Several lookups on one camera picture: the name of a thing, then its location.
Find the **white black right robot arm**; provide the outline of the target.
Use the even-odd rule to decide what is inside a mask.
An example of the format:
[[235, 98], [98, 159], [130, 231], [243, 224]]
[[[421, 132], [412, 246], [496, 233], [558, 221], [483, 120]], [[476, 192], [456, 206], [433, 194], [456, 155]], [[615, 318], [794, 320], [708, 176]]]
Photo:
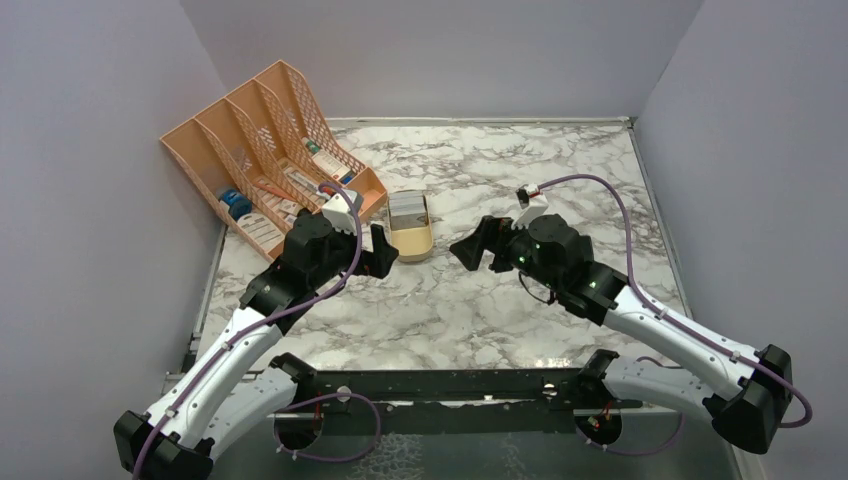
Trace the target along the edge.
[[483, 217], [450, 252], [469, 271], [484, 252], [490, 270], [517, 270], [548, 288], [556, 303], [579, 318], [628, 335], [676, 363], [665, 369], [610, 350], [598, 350], [581, 369], [579, 398], [600, 407], [634, 400], [705, 418], [733, 446], [764, 454], [771, 446], [792, 394], [791, 358], [769, 345], [758, 351], [721, 338], [688, 318], [640, 295], [628, 277], [594, 258], [592, 240], [557, 214], [518, 228], [510, 218]]

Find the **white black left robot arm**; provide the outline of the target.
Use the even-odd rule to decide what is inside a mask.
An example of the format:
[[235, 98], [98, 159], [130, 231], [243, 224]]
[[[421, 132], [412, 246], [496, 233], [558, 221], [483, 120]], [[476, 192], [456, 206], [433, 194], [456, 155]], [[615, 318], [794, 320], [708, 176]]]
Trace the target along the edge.
[[300, 213], [282, 253], [247, 286], [225, 330], [192, 368], [142, 414], [114, 426], [120, 461], [135, 479], [206, 479], [215, 461], [250, 428], [279, 410], [298, 411], [350, 391], [315, 385], [316, 370], [292, 354], [275, 357], [249, 385], [253, 363], [317, 303], [352, 276], [385, 278], [398, 257], [379, 224], [372, 247], [346, 211]]

